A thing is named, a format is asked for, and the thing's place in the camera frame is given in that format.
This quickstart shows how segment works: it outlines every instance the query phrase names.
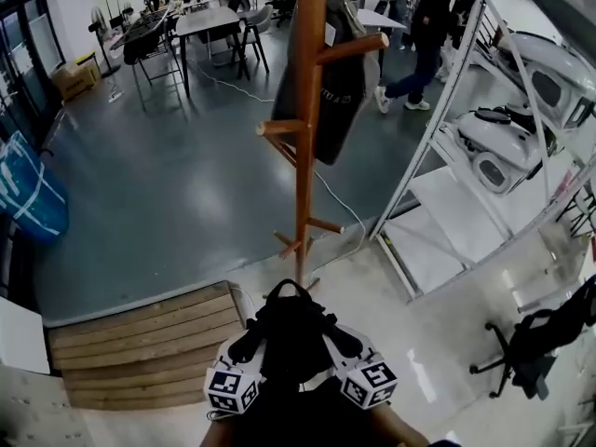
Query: white shelf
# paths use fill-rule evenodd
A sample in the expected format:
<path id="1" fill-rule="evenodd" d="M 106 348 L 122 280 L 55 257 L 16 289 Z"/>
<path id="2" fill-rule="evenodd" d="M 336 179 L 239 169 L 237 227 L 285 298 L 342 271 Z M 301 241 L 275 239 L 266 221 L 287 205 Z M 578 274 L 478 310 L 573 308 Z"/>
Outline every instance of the white shelf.
<path id="1" fill-rule="evenodd" d="M 479 262 L 505 241 L 480 201 L 449 167 L 412 179 L 410 189 L 452 246 L 472 262 Z"/>
<path id="2" fill-rule="evenodd" d="M 459 164 L 460 168 L 466 168 L 471 177 L 473 175 L 471 165 L 469 164 L 464 152 L 455 144 L 454 134 L 449 128 L 441 131 L 438 129 L 433 135 L 433 141 L 452 158 L 452 161 L 446 161 L 448 164 L 453 162 Z M 573 158 L 567 151 L 549 159 L 547 170 L 549 171 L 549 189 L 550 195 L 555 193 L 559 184 L 563 181 L 567 170 L 573 166 Z M 498 196 L 486 189 L 480 183 L 479 196 L 487 199 L 501 215 L 505 224 L 511 229 L 513 234 L 520 232 L 545 208 L 544 197 L 544 179 L 542 170 L 540 170 L 532 180 L 523 181 L 512 192 L 505 196 Z"/>
<path id="3" fill-rule="evenodd" d="M 386 236 L 422 293 L 433 291 L 464 269 L 454 257 L 403 231 L 400 225 L 442 247 L 451 247 L 451 244 L 424 206 L 386 222 Z M 431 269 L 428 267 L 429 261 L 432 261 Z"/>

